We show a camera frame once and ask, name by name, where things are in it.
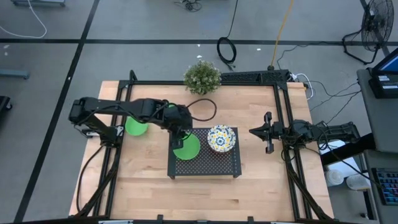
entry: fan grille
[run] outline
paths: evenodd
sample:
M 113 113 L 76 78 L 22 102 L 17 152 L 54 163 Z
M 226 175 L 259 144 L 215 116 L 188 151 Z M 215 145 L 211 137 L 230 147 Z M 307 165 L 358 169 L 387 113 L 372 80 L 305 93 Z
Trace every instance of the fan grille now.
M 394 6 L 391 0 L 372 0 L 362 19 L 362 43 L 366 50 L 374 52 L 385 46 L 394 22 Z

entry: ceramic bowl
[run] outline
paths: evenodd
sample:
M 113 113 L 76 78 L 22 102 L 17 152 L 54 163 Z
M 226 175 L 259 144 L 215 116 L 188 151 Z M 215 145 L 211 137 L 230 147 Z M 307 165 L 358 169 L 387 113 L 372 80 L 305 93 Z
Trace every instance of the ceramic bowl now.
M 236 142 L 236 135 L 227 125 L 216 125 L 207 134 L 207 142 L 216 152 L 228 152 Z

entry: gray floor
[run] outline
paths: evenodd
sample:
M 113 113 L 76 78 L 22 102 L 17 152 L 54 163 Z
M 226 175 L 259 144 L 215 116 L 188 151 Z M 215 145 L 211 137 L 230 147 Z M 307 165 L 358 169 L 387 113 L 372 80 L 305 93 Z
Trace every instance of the gray floor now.
M 35 7 L 49 30 L 45 38 L 80 38 L 92 3 L 93 0 L 67 0 L 66 8 Z M 88 38 L 218 39 L 226 35 L 234 1 L 202 1 L 202 4 L 201 11 L 189 13 L 175 6 L 172 0 L 101 0 Z M 274 40 L 288 5 L 288 0 L 240 1 L 231 38 Z M 282 39 L 340 40 L 360 28 L 362 13 L 359 0 L 297 1 Z M 24 35 L 40 35 L 42 31 L 28 8 L 15 7 L 9 1 L 0 2 L 0 26 Z M 0 38 L 12 37 L 0 32 Z M 398 41 L 396 28 L 390 40 Z M 271 61 L 271 45 L 236 47 L 237 72 L 265 70 Z M 278 57 L 292 47 L 279 46 Z M 1 68 L 31 72 L 29 80 L 0 78 L 0 95 L 8 95 L 14 102 L 14 109 L 0 129 L 0 169 L 4 175 L 0 183 L 0 223 L 12 222 L 15 217 L 75 50 L 75 44 L 0 43 Z M 362 57 L 372 56 L 362 47 L 350 47 L 350 50 Z M 141 80 L 181 80 L 184 71 L 197 62 L 199 55 L 203 60 L 214 62 L 222 72 L 228 72 L 218 58 L 215 45 L 86 44 L 24 220 L 68 215 L 86 142 L 67 121 L 73 100 L 98 96 L 103 80 L 127 79 L 130 69 L 134 69 Z M 376 61 L 382 58 L 380 53 Z M 298 48 L 287 52 L 280 65 L 323 82 L 330 93 L 355 82 L 357 69 L 365 68 L 347 57 L 341 46 Z M 315 96 L 308 102 L 310 108 L 327 99 L 320 85 L 315 83 L 313 87 Z M 353 86 L 347 92 L 358 89 Z M 328 121 L 347 100 L 335 98 L 313 110 L 313 122 Z M 331 124 L 348 121 L 353 121 L 361 134 L 370 132 L 360 94 Z M 359 217 L 360 212 L 366 211 L 362 193 L 342 185 L 330 188 L 330 194 L 336 218 L 374 223 Z

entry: green plant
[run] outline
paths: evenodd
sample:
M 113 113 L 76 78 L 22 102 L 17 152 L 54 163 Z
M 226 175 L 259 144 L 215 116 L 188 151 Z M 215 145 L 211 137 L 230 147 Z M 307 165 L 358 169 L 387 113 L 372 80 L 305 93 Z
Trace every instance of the green plant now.
M 204 95 L 215 91 L 220 85 L 221 72 L 211 62 L 199 60 L 184 74 L 184 84 L 192 94 Z

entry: electric fan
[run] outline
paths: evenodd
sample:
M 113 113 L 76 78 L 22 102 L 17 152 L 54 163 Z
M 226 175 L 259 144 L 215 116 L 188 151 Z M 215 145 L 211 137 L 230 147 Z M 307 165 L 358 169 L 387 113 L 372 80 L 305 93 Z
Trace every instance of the electric fan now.
M 394 6 L 391 0 L 371 0 L 364 10 L 361 29 L 345 35 L 343 46 L 344 53 L 367 65 L 374 62 L 377 52 L 386 45 L 390 37 L 392 23 L 394 22 Z M 359 33 L 361 33 L 364 48 L 374 52 L 371 62 L 365 62 L 347 51 L 346 38 L 354 35 L 352 41 Z

